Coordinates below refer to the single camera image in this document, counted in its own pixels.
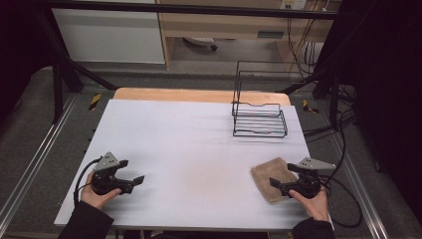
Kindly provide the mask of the person's right hand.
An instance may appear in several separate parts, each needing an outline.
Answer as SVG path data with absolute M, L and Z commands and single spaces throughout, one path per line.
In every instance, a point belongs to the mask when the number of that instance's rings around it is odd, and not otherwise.
M 329 221 L 327 195 L 324 187 L 313 198 L 306 198 L 293 189 L 289 193 L 305 208 L 308 216 L 316 221 Z

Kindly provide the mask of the beige towel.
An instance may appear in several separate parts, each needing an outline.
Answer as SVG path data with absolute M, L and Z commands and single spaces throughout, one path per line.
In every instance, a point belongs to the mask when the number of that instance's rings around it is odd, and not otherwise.
M 281 191 L 270 184 L 274 178 L 281 183 L 296 182 L 297 177 L 288 170 L 287 163 L 280 157 L 274 158 L 265 163 L 254 166 L 251 174 L 263 197 L 271 204 L 285 200 Z

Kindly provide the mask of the black metal stand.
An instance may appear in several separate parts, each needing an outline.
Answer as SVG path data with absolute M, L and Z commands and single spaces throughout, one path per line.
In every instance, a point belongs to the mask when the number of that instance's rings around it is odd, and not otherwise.
M 44 37 L 43 43 L 46 44 L 46 52 L 52 61 L 54 86 L 53 123 L 58 122 L 64 115 L 63 84 L 66 84 L 72 93 L 80 93 L 84 89 L 79 74 L 108 90 L 115 91 L 118 89 L 118 86 L 95 75 L 70 57 L 60 29 L 55 25 L 56 20 L 51 9 L 32 7 L 31 14 L 34 17 L 32 20 L 33 28 L 37 32 L 38 37 Z
M 337 121 L 337 107 L 339 99 L 339 69 L 334 63 L 321 63 L 316 69 L 306 78 L 299 82 L 280 90 L 281 94 L 289 95 L 296 90 L 316 82 L 316 87 L 313 90 L 313 96 L 316 100 L 324 98 L 329 95 L 329 108 L 328 108 L 328 122 L 335 128 L 339 128 Z

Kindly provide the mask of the black wire rack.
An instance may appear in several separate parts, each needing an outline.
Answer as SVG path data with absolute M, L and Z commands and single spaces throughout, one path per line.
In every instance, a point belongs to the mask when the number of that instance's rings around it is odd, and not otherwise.
M 233 135 L 283 138 L 288 135 L 281 103 L 264 100 L 254 103 L 246 97 L 251 91 L 281 91 L 305 83 L 304 73 L 291 62 L 238 61 L 232 100 Z

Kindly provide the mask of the aluminium floor rail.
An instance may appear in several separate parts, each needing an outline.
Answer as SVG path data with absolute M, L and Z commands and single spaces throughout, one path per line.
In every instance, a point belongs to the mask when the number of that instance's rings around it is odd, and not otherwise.
M 350 156 L 346 152 L 345 142 L 339 135 L 334 135 L 332 141 L 342 158 L 342 169 L 348 179 L 351 190 L 353 191 L 357 201 L 361 206 L 361 211 L 365 223 L 372 235 L 373 239 L 388 239 L 388 233 L 380 219 L 377 210 L 363 184 L 363 180 L 359 176 Z
M 28 192 L 31 184 L 37 176 L 40 168 L 42 167 L 46 157 L 48 156 L 52 146 L 54 145 L 57 137 L 62 131 L 69 115 L 71 114 L 75 102 L 79 96 L 71 94 L 64 105 L 64 112 L 59 117 L 58 121 L 53 123 L 46 136 L 43 138 L 40 146 L 30 160 L 29 165 L 26 167 L 24 173 L 19 179 L 17 185 L 13 189 L 11 195 L 7 199 L 5 205 L 0 210 L 0 234 L 4 234 L 16 214 L 20 204 L 22 203 L 26 193 Z

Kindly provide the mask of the white cabinet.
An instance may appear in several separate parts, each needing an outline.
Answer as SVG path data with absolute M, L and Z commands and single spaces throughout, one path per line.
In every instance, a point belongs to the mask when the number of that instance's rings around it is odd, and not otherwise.
M 78 62 L 165 62 L 155 13 L 54 9 L 71 58 Z

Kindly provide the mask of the yellow black tape strip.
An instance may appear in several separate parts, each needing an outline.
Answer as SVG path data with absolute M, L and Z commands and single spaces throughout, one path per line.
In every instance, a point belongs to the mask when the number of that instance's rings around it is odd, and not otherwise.
M 306 112 L 311 112 L 313 114 L 319 114 L 319 110 L 311 108 L 307 100 L 303 100 L 303 110 Z
M 102 94 L 95 94 L 94 95 L 94 97 L 93 97 L 93 99 L 92 99 L 92 101 L 90 103 L 90 106 L 89 106 L 89 111 L 94 111 L 95 110 L 95 108 L 97 107 L 97 105 L 98 105 L 101 97 L 102 97 Z

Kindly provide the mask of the white wall socket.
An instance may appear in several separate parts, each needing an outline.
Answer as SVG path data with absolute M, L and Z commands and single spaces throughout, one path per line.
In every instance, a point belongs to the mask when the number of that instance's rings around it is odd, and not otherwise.
M 307 0 L 282 0 L 281 9 L 303 10 L 307 4 Z

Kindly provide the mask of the white board sheet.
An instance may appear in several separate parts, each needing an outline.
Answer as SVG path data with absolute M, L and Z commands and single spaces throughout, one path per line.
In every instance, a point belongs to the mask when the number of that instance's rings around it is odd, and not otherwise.
M 297 111 L 283 138 L 235 136 L 228 104 L 111 100 L 82 161 L 125 159 L 117 177 L 144 181 L 105 206 L 116 228 L 281 231 L 306 219 L 294 199 L 268 202 L 252 167 L 309 156 Z

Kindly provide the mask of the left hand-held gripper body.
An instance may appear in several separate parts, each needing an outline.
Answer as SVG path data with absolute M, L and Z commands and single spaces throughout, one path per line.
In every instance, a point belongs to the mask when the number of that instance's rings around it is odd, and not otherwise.
M 115 177 L 116 172 L 120 169 L 117 168 L 119 161 L 111 152 L 107 152 L 101 157 L 94 168 L 92 179 L 92 188 L 96 194 L 104 195 L 116 188 L 121 190 L 120 194 L 131 194 L 133 182 Z

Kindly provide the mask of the office chair base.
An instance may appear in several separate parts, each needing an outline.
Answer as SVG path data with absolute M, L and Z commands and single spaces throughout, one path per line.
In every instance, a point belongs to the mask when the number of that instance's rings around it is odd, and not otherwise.
M 212 38 L 186 37 L 185 41 L 197 46 L 206 47 L 207 49 L 210 49 L 211 51 L 216 51 L 218 49 L 217 45 L 215 44 L 215 41 Z

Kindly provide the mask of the person's left hand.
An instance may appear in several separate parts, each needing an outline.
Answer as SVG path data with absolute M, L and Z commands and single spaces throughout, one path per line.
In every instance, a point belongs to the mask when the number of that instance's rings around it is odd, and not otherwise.
M 81 200 L 98 210 L 102 210 L 109 201 L 120 195 L 121 190 L 116 188 L 104 195 L 96 194 L 92 188 L 93 175 L 91 172 L 87 177 L 86 185 L 82 189 Z

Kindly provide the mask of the black metal frame bar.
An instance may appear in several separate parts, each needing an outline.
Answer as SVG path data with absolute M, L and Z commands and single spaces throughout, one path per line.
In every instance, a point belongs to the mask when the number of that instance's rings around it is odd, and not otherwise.
M 101 1 L 72 1 L 72 0 L 35 0 L 41 6 L 55 9 L 171 13 L 171 14 L 202 14 L 222 16 L 249 16 L 291 19 L 335 20 L 341 17 L 338 12 L 318 12 L 300 10 L 253 9 L 244 7 L 199 6 L 177 4 L 147 4 Z

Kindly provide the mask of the light wooden desk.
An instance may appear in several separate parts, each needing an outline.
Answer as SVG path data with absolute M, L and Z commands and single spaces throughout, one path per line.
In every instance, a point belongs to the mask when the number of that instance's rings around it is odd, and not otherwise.
M 245 7 L 281 9 L 282 0 L 155 0 L 158 4 Z M 329 0 L 307 0 L 303 10 L 322 11 Z M 287 19 L 249 16 L 222 16 L 160 13 L 161 33 L 165 40 L 173 38 L 216 38 L 268 40 L 274 42 L 284 62 L 301 55 L 306 43 L 323 43 L 332 26 L 330 20 Z

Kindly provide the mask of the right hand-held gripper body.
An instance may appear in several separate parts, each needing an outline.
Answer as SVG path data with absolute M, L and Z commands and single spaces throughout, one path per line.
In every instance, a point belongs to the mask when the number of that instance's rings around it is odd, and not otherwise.
M 336 166 L 332 163 L 310 157 L 304 158 L 296 165 L 301 169 L 300 172 L 296 172 L 299 178 L 296 182 L 282 183 L 281 192 L 283 196 L 289 196 L 289 191 L 293 189 L 306 198 L 315 197 L 321 188 L 318 172 L 336 169 Z

